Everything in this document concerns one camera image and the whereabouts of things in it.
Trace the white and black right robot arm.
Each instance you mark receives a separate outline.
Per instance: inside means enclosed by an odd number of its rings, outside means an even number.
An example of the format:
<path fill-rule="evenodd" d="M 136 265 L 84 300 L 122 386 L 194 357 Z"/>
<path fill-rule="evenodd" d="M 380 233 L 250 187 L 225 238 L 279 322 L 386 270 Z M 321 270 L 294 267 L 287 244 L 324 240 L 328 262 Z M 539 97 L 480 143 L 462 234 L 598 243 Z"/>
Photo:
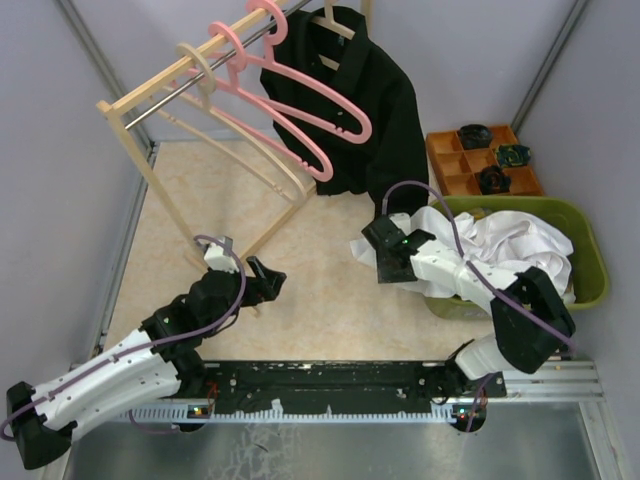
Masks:
<path fill-rule="evenodd" d="M 362 234 L 375 252 L 380 283 L 433 282 L 490 315 L 493 333 L 464 344 L 446 362 L 454 393 L 470 395 L 482 378 L 510 368 L 533 374 L 561 347 L 573 346 L 575 323 L 543 270 L 511 272 L 466 260 L 432 233 L 404 233 L 388 216 Z"/>

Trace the beige wooden hanger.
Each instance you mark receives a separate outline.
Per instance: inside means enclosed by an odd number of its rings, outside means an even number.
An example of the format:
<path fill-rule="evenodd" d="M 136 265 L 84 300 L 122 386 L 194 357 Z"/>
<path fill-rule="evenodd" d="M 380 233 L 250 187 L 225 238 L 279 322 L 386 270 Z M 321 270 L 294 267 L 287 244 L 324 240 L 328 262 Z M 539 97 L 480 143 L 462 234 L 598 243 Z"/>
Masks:
<path fill-rule="evenodd" d="M 255 178 L 260 180 L 269 189 L 279 195 L 292 205 L 298 206 L 303 204 L 308 196 L 307 189 L 298 178 L 298 176 L 288 167 L 285 163 L 275 155 L 271 150 L 279 149 L 280 145 L 277 144 L 272 138 L 269 138 L 255 130 L 251 126 L 245 124 L 239 119 L 233 117 L 227 112 L 224 112 L 217 107 L 211 105 L 210 97 L 216 91 L 217 87 L 222 85 L 215 75 L 209 71 L 204 74 L 204 85 L 200 86 L 200 81 L 197 82 L 198 95 L 193 96 L 188 93 L 180 93 L 178 98 L 189 106 L 198 110 L 200 113 L 212 118 L 213 120 L 226 126 L 229 130 L 234 132 L 240 137 L 241 140 L 249 144 L 249 146 L 263 157 L 272 167 L 274 167 L 282 177 L 289 182 L 293 188 L 293 193 L 289 194 L 284 186 L 277 183 L 275 180 L 262 173 L 260 170 L 251 166 L 246 160 L 241 158 L 238 154 L 234 153 L 228 147 L 224 146 L 220 141 L 217 141 L 205 134 L 203 131 L 189 125 L 183 120 L 177 118 L 174 115 L 169 114 L 163 109 L 159 109 L 157 113 L 166 121 L 177 126 L 178 128 L 191 134 L 198 140 L 204 142 L 210 147 L 218 150 L 229 156 L 236 164 L 240 165 L 243 169 L 252 174 Z"/>

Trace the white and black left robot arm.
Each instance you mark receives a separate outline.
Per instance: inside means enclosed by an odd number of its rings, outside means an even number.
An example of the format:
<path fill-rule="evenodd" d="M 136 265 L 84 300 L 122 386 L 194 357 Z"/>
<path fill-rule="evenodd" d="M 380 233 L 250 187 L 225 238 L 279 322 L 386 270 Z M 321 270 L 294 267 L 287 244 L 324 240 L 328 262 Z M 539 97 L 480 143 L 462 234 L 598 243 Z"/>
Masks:
<path fill-rule="evenodd" d="M 247 267 L 208 270 L 111 349 L 52 381 L 10 387 L 2 439 L 15 443 L 25 469 L 36 470 L 124 412 L 201 394 L 208 373 L 197 348 L 241 308 L 275 300 L 286 279 L 255 256 Z"/>

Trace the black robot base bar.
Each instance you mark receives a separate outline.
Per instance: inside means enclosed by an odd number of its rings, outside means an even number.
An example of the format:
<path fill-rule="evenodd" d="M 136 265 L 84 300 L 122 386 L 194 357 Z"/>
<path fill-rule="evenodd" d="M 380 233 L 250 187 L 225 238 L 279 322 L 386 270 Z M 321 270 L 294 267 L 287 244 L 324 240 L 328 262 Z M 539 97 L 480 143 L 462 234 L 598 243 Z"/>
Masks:
<path fill-rule="evenodd" d="M 187 432 L 217 424 L 449 424 L 478 431 L 502 374 L 466 380 L 449 361 L 209 361 L 172 395 Z"/>

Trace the pink plastic hanger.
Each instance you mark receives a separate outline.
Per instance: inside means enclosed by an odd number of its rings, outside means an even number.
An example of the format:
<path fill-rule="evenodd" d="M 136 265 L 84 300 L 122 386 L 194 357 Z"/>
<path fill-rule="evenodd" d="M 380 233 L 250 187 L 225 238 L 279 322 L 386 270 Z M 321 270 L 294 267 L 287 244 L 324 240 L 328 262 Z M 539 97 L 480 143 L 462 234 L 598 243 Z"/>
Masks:
<path fill-rule="evenodd" d="M 271 99 L 254 95 L 239 86 L 238 74 L 244 71 L 246 67 L 251 63 L 247 61 L 246 55 L 248 53 L 242 46 L 239 37 L 236 35 L 233 29 L 222 22 L 216 21 L 209 25 L 208 31 L 212 36 L 215 36 L 217 34 L 222 35 L 234 47 L 233 53 L 235 54 L 235 56 L 226 62 L 229 80 L 224 81 L 216 78 L 219 82 L 222 83 L 222 85 L 218 86 L 217 89 L 221 89 L 226 93 L 243 99 L 244 101 L 250 103 L 254 107 L 261 110 L 263 113 L 271 117 L 276 124 L 283 127 L 299 142 L 307 147 L 307 149 L 320 162 L 322 168 L 320 170 L 316 169 L 315 167 L 309 165 L 306 161 L 304 161 L 299 155 L 291 150 L 282 147 L 281 145 L 278 150 L 297 162 L 301 166 L 301 168 L 307 171 L 314 179 L 321 182 L 327 182 L 331 180 L 334 171 L 329 157 L 300 128 L 298 128 L 294 123 L 290 121 L 292 116 L 280 113 L 274 107 L 270 106 L 267 101 Z M 205 74 L 211 71 L 211 68 L 209 67 L 206 59 L 204 59 L 204 57 L 202 57 L 197 50 L 193 50 L 190 45 L 180 44 L 176 47 L 176 50 L 185 55 L 193 57 L 195 63 L 200 67 L 201 73 Z"/>

